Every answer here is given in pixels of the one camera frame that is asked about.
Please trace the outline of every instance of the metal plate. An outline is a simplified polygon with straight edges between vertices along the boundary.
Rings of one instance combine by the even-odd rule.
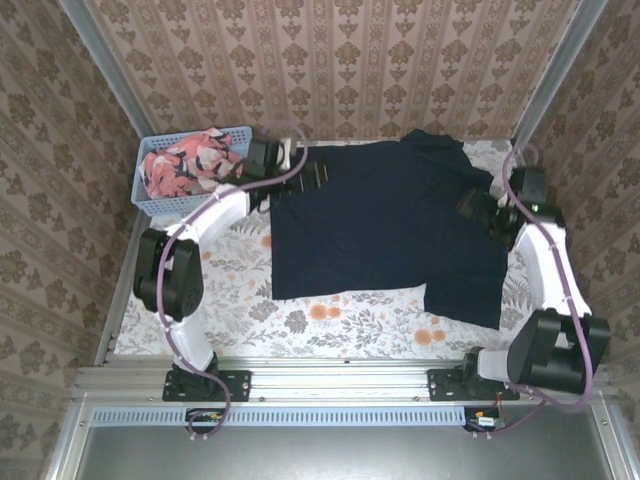
[[[189,395],[182,392],[176,386],[175,371],[167,372],[162,391],[162,400],[165,402],[224,402],[224,392],[220,388],[212,395]],[[249,370],[221,370],[218,378],[224,382],[231,393],[232,402],[248,402],[251,392],[251,371]]]
[[[427,380],[429,399],[432,402],[495,401],[496,394],[499,394],[503,401],[520,399],[520,394],[507,390],[502,382],[477,377],[464,384],[460,368],[429,369]]]
[[[185,426],[191,412],[218,408],[99,407],[91,427]],[[194,425],[206,425],[196,421]],[[400,427],[465,424],[464,407],[251,407],[234,406],[225,427]]]

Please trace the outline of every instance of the wall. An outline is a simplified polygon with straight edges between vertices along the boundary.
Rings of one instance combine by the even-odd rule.
[[[90,0],[158,132],[510,137],[578,0]]]
[[[640,445],[640,2],[611,0],[533,142],[571,230],[571,258],[613,330],[609,369]]]
[[[137,138],[57,2],[0,17],[0,478],[36,478],[100,339]]]

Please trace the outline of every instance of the blue plastic basket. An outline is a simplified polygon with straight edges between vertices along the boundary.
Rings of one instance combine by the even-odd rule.
[[[220,131],[231,134],[233,141],[229,149],[240,154],[242,158],[246,158],[249,153],[249,144],[251,143],[251,127],[221,128]],[[131,202],[150,217],[176,213],[181,215],[187,214],[209,197],[210,194],[205,193],[186,197],[151,199],[149,195],[147,195],[147,191],[142,183],[142,176],[138,169],[145,155],[151,150],[154,148],[170,147],[183,137],[191,135],[192,133],[194,132],[156,135],[153,137],[144,137],[140,141],[138,158],[136,160],[136,173],[133,178],[133,189],[131,191]]]

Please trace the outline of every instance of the floral mat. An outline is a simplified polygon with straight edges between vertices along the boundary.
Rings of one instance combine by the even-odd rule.
[[[499,176],[509,143],[477,141],[464,149],[474,165]],[[494,182],[494,194],[501,193],[501,183]],[[175,220],[154,219],[152,225]],[[206,332],[219,355],[457,359],[471,346],[507,345],[531,310],[524,265],[514,254],[503,287],[501,327],[495,331],[423,312],[425,285],[271,300],[268,214],[237,222],[201,253]],[[153,314],[133,294],[115,353],[170,353]]]

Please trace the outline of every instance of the dark navy t-shirt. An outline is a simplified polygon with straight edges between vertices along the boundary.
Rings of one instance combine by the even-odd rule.
[[[507,251],[456,211],[492,176],[462,145],[414,130],[399,142],[309,149],[329,182],[274,202],[273,298],[426,283],[425,311],[499,328]]]

